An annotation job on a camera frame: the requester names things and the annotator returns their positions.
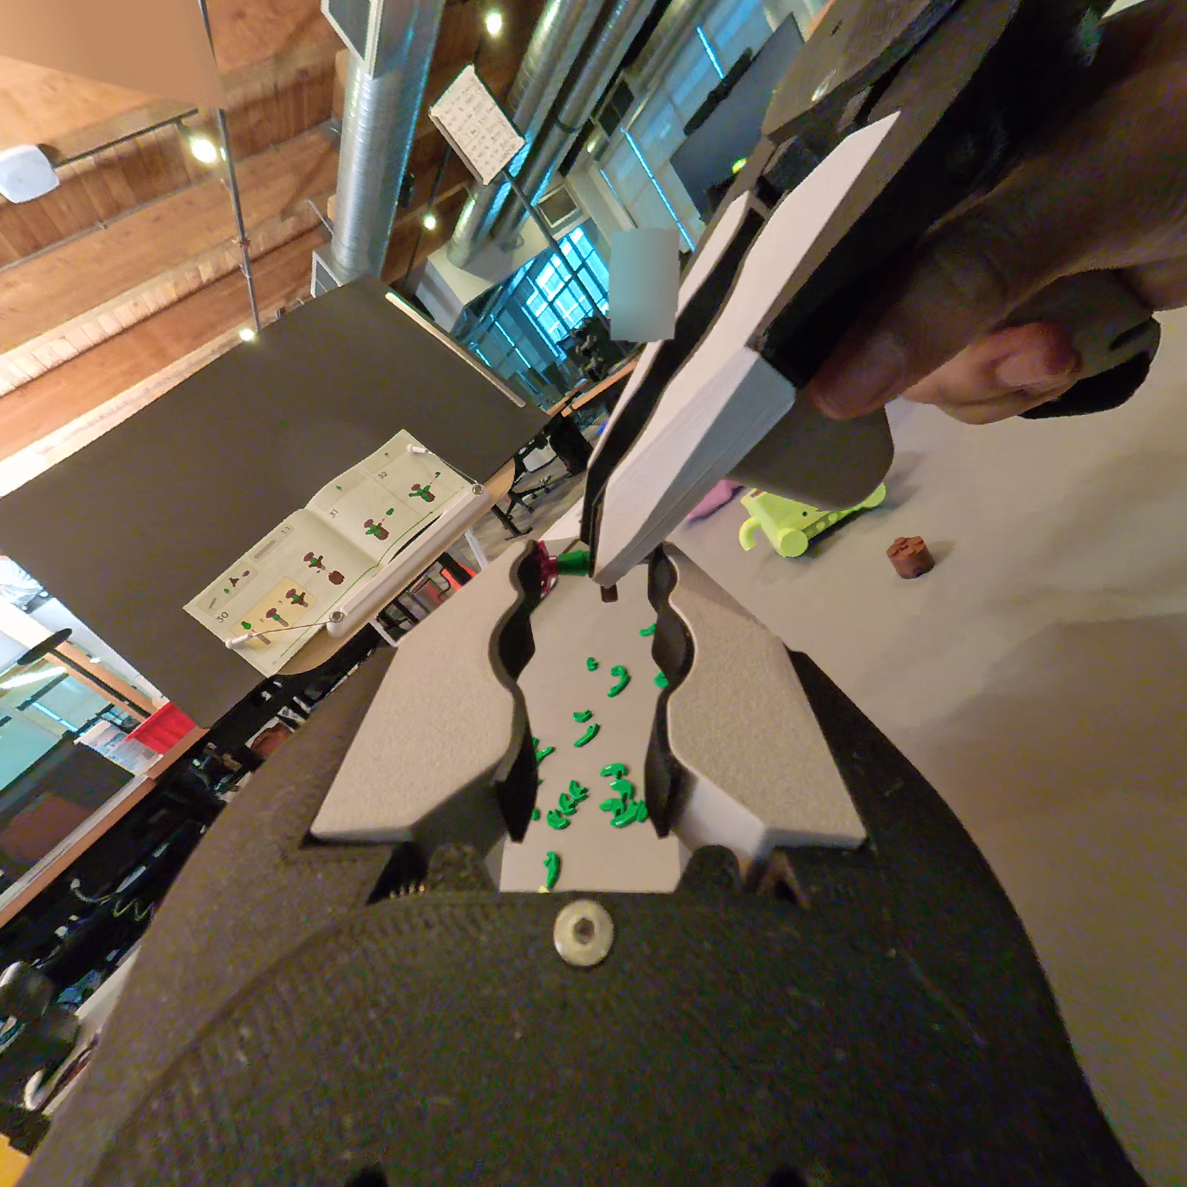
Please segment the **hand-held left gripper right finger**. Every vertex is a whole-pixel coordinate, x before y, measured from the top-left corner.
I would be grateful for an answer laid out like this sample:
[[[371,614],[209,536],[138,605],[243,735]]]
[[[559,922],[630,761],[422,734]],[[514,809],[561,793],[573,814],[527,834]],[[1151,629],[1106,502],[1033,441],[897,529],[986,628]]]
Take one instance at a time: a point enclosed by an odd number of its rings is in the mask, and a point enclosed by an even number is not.
[[[658,837],[730,853],[866,841],[780,638],[672,545],[647,564],[662,677],[644,761]]]

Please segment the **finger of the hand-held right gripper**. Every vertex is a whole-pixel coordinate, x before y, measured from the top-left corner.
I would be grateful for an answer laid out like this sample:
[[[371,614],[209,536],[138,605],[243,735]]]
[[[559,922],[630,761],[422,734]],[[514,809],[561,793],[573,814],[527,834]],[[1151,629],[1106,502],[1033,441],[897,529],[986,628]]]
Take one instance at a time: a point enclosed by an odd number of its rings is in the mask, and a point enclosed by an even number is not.
[[[847,286],[840,242],[894,176],[898,125],[900,115],[890,114],[850,133],[777,201],[761,200],[757,181],[737,179],[729,203],[751,194],[765,208],[765,224],[727,300],[603,491],[590,549],[594,583],[618,583],[719,480],[836,511],[886,477],[894,444],[884,412],[836,422],[804,396],[813,350],[832,350],[826,334],[809,331],[788,362],[775,355],[819,307],[812,294],[806,311],[792,309],[811,282]]]
[[[586,546],[597,546],[603,491],[613,473],[643,433],[668,382],[717,317],[765,220],[767,210],[751,194],[740,196],[720,211],[716,227],[689,262],[676,293],[674,335],[645,345],[589,460],[579,532]]]

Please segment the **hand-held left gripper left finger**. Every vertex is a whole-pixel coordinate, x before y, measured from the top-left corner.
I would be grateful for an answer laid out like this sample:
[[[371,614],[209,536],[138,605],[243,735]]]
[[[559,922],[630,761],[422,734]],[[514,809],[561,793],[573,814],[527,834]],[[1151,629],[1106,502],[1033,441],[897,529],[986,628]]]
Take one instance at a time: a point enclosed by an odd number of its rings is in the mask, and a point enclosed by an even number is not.
[[[395,646],[310,837],[524,838],[539,765],[520,677],[535,653],[541,560],[537,543],[511,546]]]

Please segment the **toy brick flower stem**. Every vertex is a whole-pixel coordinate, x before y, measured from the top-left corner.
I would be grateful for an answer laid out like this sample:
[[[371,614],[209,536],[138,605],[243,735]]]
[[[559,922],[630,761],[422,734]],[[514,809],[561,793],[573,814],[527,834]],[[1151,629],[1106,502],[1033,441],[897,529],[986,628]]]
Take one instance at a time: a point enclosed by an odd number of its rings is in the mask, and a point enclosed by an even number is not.
[[[561,577],[592,578],[592,557],[586,549],[552,554],[544,542],[537,542],[532,559],[538,569],[538,601],[548,597]]]

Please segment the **person's right hand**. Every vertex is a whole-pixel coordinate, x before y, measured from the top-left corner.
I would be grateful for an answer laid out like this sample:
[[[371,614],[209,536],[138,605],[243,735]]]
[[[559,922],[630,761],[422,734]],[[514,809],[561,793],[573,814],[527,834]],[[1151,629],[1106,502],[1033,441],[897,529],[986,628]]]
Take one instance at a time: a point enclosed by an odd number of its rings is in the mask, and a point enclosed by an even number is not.
[[[901,398],[969,426],[1055,403],[1068,331],[1003,327],[1061,277],[1117,273],[1151,310],[1185,303],[1185,5],[1106,23],[1078,94],[986,197],[948,218],[805,386],[846,422]]]

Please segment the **lime green printed fixture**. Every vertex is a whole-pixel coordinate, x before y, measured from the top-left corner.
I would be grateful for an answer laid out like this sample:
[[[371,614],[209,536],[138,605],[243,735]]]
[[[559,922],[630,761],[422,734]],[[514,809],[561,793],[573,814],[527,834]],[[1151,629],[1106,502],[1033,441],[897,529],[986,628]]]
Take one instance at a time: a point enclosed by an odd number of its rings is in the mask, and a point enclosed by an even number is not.
[[[886,485],[880,484],[854,506],[822,511],[804,502],[751,489],[740,498],[747,519],[737,530],[737,542],[744,552],[751,552],[763,539],[777,556],[797,559],[805,554],[809,545],[819,536],[853,515],[877,509],[884,498]]]

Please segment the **scattered green toy leaves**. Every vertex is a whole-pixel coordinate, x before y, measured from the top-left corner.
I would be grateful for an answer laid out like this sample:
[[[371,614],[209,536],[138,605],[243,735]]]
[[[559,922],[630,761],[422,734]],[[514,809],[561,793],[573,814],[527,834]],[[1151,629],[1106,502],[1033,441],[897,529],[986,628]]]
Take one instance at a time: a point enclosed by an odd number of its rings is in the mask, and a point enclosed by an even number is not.
[[[531,894],[667,892],[678,847],[658,838],[644,759],[659,687],[655,621],[624,604],[600,619],[539,632],[522,677],[537,747],[537,807],[525,840],[501,860],[504,889]]]

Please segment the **red storage crate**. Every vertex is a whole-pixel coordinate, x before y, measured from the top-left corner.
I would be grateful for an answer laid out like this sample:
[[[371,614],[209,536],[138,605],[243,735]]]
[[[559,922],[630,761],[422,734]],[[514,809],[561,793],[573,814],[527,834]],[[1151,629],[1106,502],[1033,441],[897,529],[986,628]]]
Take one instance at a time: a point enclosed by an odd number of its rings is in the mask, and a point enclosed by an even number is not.
[[[192,718],[175,704],[162,704],[127,735],[122,754],[130,764],[128,769],[137,775],[147,772],[196,728]]]

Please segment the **hanging white paper sign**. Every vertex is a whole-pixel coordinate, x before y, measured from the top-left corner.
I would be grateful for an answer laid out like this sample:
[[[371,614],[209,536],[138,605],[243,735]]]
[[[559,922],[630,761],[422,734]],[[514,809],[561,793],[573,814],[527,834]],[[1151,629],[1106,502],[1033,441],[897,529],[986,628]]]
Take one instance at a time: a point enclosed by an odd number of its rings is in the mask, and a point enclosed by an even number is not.
[[[481,186],[494,183],[527,145],[472,64],[429,107],[428,118]]]

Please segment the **thin metal ceiling conduit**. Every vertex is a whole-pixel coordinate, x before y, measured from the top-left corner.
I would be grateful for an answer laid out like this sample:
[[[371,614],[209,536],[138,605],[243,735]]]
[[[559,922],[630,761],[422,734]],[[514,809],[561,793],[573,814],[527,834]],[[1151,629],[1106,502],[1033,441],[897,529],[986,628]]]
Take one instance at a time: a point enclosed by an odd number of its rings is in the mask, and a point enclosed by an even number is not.
[[[250,255],[250,242],[247,238],[247,228],[245,220],[243,215],[243,201],[241,201],[241,191],[238,187],[238,180],[236,174],[234,160],[233,160],[233,149],[230,145],[228,136],[228,122],[227,122],[227,112],[224,108],[217,107],[213,109],[214,112],[214,126],[217,129],[217,146],[221,149],[221,169],[226,179],[227,194],[231,207],[231,221],[234,229],[234,242],[237,245],[240,253],[240,270],[247,293],[247,306],[250,314],[250,326],[261,331],[261,316],[260,316],[260,306],[257,299],[257,286],[255,277],[252,273],[252,262]]]

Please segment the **white ceiling access point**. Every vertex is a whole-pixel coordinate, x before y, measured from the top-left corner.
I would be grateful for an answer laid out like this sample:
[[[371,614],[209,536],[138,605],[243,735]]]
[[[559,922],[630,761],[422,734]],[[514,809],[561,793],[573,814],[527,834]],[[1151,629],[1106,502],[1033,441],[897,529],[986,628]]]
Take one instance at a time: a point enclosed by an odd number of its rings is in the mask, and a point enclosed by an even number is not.
[[[46,197],[60,186],[49,157],[33,143],[22,143],[0,153],[0,191],[9,204],[26,204]]]

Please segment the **dark wall screen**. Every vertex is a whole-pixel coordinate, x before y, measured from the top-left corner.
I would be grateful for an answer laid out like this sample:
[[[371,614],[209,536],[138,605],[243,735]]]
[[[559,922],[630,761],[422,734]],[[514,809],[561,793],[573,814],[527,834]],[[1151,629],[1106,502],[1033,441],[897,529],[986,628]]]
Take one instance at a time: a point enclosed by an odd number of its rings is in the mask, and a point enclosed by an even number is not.
[[[686,122],[671,166],[703,225],[758,143],[767,105],[802,44],[788,15],[760,50],[743,50]]]

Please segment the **silver ventilation duct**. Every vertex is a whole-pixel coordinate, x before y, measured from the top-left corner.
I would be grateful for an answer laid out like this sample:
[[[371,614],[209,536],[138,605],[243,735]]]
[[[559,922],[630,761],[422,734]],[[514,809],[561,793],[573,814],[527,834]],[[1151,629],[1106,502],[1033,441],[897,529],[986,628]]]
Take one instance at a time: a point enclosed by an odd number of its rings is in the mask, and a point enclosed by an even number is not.
[[[339,286],[384,265],[442,2],[320,2],[347,51],[329,270]]]
[[[480,186],[463,208],[446,259],[472,270],[481,251],[510,252],[527,218],[524,201],[545,193],[596,101],[645,26],[652,2],[551,2],[544,6],[505,102],[524,147],[508,170]]]

